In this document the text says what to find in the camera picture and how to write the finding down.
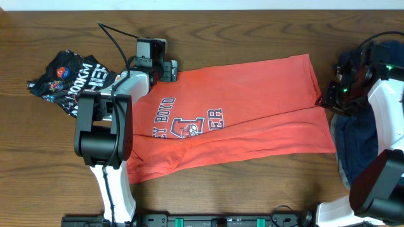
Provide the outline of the orange red soccer t-shirt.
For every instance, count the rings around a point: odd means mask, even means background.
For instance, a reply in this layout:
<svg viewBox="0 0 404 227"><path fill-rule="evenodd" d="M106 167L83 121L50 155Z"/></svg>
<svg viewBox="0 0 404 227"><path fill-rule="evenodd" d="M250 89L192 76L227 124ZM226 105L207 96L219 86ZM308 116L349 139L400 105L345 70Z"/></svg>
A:
<svg viewBox="0 0 404 227"><path fill-rule="evenodd" d="M334 153L308 54L184 71L133 107L131 183L186 168Z"/></svg>

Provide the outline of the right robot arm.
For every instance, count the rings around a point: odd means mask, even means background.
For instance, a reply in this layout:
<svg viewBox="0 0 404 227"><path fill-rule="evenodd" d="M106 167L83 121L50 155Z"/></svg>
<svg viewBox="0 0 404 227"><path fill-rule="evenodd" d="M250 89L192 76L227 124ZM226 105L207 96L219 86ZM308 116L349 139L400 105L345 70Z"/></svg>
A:
<svg viewBox="0 0 404 227"><path fill-rule="evenodd" d="M315 226L403 224L403 43L371 42L343 54L316 104L330 131L348 195L320 203Z"/></svg>

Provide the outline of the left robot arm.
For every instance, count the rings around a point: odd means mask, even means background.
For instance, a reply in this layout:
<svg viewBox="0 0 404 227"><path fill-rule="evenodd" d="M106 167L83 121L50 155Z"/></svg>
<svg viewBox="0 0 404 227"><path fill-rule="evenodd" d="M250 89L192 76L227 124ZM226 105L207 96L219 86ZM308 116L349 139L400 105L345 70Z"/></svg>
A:
<svg viewBox="0 0 404 227"><path fill-rule="evenodd" d="M133 105L159 80L177 79L177 61L165 61L167 42L139 38L136 55L114 82L79 95L74 151L97 179L104 213L97 218L63 218L63 226L136 226L126 162L133 148Z"/></svg>

